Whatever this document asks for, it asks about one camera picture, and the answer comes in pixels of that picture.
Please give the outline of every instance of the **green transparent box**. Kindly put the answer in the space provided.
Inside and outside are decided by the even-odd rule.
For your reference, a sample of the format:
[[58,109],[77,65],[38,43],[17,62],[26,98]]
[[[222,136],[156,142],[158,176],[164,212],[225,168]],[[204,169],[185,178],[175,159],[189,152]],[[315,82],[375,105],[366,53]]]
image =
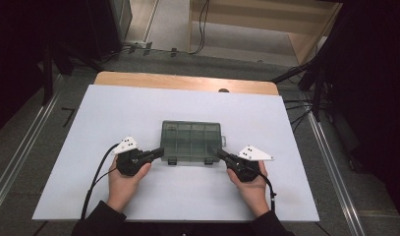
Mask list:
[[165,148],[161,158],[170,165],[178,161],[212,164],[220,161],[217,150],[222,148],[218,123],[192,121],[163,121],[160,146]]

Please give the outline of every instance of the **floor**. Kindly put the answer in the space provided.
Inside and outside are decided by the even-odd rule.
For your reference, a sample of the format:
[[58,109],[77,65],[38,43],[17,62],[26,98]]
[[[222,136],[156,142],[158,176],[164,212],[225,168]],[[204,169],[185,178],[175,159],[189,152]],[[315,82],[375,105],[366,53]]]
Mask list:
[[[186,48],[187,23],[183,20],[186,19],[184,11],[188,12],[187,2],[189,1],[131,0],[134,20],[126,43],[144,45],[146,42],[152,42],[152,48],[161,50]],[[175,9],[178,9],[178,14],[172,14],[171,11]],[[205,47],[194,57],[177,55],[171,58],[169,54],[159,52],[150,52],[150,55],[143,56],[142,52],[137,51],[134,54],[119,55],[103,66],[111,71],[259,81],[273,79],[287,72],[289,68],[297,66],[289,39],[283,32],[226,28],[212,24],[207,25],[206,30]],[[220,36],[226,38],[224,44],[221,44]],[[192,48],[196,48],[197,45],[195,38],[199,38],[199,35],[194,31]],[[270,43],[261,40],[262,38],[271,38]],[[23,153],[25,160],[20,163],[22,168],[14,173],[17,178],[10,183],[11,189],[6,193],[4,202],[0,203],[0,235],[31,235],[41,225],[41,222],[30,219],[73,122],[73,119],[66,122],[71,114],[68,108],[79,107],[87,85],[93,83],[95,76],[91,69],[77,67],[72,77],[62,76],[57,80],[60,81],[56,84],[60,90],[58,99],[48,111],[46,123],[35,137],[29,151]],[[303,99],[305,94],[298,91],[298,81],[299,78],[294,77],[278,85],[285,100]],[[0,177],[11,164],[12,156],[16,156],[16,148],[28,134],[28,128],[41,109],[41,98],[42,91],[32,97],[0,132]],[[298,107],[288,110],[288,115],[292,121],[304,112],[305,107]],[[339,192],[326,168],[326,160],[314,135],[313,123],[308,117],[297,127],[295,136],[313,191],[320,223],[316,225],[290,222],[285,223],[285,226],[297,235],[400,235],[400,217],[383,184],[369,173],[360,174],[350,169],[346,152],[334,127],[323,114],[320,118],[319,125],[361,220],[364,233],[352,233],[348,225],[343,213],[343,204],[338,197]],[[39,235],[69,235],[73,226],[74,222],[50,222]]]

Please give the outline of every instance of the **gray carpet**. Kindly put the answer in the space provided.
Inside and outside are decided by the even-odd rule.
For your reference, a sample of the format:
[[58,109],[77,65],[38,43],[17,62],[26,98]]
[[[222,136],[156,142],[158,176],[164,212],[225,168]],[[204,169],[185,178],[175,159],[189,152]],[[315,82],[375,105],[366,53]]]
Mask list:
[[[265,81],[285,73],[289,68],[263,63],[243,62],[178,54],[142,52],[121,54],[102,64],[108,71],[144,72],[171,75]],[[78,108],[86,88],[96,73],[87,67],[77,67],[72,77],[65,78],[59,99],[45,126],[37,137],[29,156],[0,207],[0,235],[32,235],[42,222],[31,220],[57,155],[65,141],[72,121],[64,127],[70,114],[62,107]],[[278,86],[284,99],[301,99],[296,85],[298,78]],[[42,91],[32,97],[0,132],[0,176],[40,108]],[[288,111],[290,120],[304,113],[304,108]],[[345,151],[333,127],[323,121],[323,128],[331,144],[340,171],[349,188],[368,235],[400,235],[400,218],[387,196],[383,185],[370,174],[357,174],[349,169]],[[341,205],[331,184],[329,174],[319,151],[308,119],[297,128],[295,137],[313,191],[320,216],[319,225],[330,235],[351,235]],[[387,210],[390,215],[372,213]],[[69,235],[75,222],[49,222],[39,235]],[[297,235],[327,235],[315,223],[286,223]]]

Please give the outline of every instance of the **gray floor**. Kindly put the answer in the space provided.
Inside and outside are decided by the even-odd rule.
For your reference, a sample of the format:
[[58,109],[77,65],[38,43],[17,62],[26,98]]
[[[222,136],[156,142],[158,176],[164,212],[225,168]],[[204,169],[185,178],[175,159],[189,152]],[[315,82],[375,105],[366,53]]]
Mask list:
[[[158,12],[155,22],[165,23],[169,28],[184,30],[182,23],[172,25],[174,20],[164,19],[160,16],[163,9],[169,8],[169,5],[164,4],[172,4],[172,1],[161,0],[160,3],[159,7],[162,7],[162,12]],[[255,43],[245,44],[242,43],[242,40],[236,39],[239,38],[236,34],[239,33],[236,31],[238,29],[228,29],[231,32],[226,35],[229,36],[228,41],[231,43],[221,45],[218,35],[216,35],[218,26],[214,29],[210,27],[209,30],[215,30],[215,33],[209,34],[211,37],[207,38],[207,42],[210,44],[200,55],[178,54],[176,57],[171,57],[168,53],[150,52],[149,55],[143,56],[142,52],[137,51],[133,54],[120,54],[103,66],[106,70],[118,72],[145,72],[251,81],[266,81],[282,75],[290,67],[296,66],[296,61],[291,60],[290,57],[289,41],[280,32],[262,32],[263,34],[271,33],[274,35],[273,38],[278,38],[274,44],[256,41],[253,38],[247,38],[247,40]],[[181,34],[160,27],[158,24],[152,26],[149,39],[153,42],[153,48],[156,46],[159,49],[167,50],[171,47],[182,47],[185,43]],[[258,52],[256,48],[262,46],[267,46],[270,49],[269,53],[264,53],[264,55],[256,53]],[[60,86],[59,98],[0,207],[0,235],[32,235],[41,225],[41,222],[31,220],[31,216],[73,122],[71,121],[64,127],[70,112],[62,108],[78,108],[87,86],[93,83],[95,77],[96,73],[87,67],[77,67],[71,77],[62,77],[61,80],[64,83]],[[298,80],[297,77],[292,78],[291,81],[285,81],[278,86],[284,99],[301,99],[301,94],[296,86]],[[43,93],[39,91],[0,132],[0,176],[41,108],[42,98]],[[304,108],[297,108],[289,110],[288,115],[290,120],[294,120],[304,112]],[[400,217],[383,184],[370,174],[358,174],[350,170],[345,151],[334,128],[324,119],[323,115],[320,117],[321,125],[367,235],[400,235]],[[319,225],[330,235],[351,235],[309,119],[304,119],[300,124],[295,137],[321,219]],[[39,235],[69,235],[74,223],[50,222]],[[285,226],[297,235],[327,235],[314,223],[285,223]]]

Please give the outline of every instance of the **white board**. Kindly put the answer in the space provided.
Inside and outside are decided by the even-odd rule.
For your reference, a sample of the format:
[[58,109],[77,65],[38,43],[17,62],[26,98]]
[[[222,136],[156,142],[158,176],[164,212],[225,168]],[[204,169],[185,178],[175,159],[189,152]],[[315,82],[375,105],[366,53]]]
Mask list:
[[[280,96],[111,86],[88,87],[33,219],[79,219],[86,191],[107,150],[127,136],[134,137],[141,149],[158,148],[163,120],[220,123],[227,152],[253,145],[274,156],[265,164],[277,193],[279,219],[319,221]],[[109,155],[100,174],[112,158]],[[95,186],[87,214],[107,197],[106,177]],[[124,213],[131,221],[253,219],[222,161],[212,166],[168,166],[155,160]]]

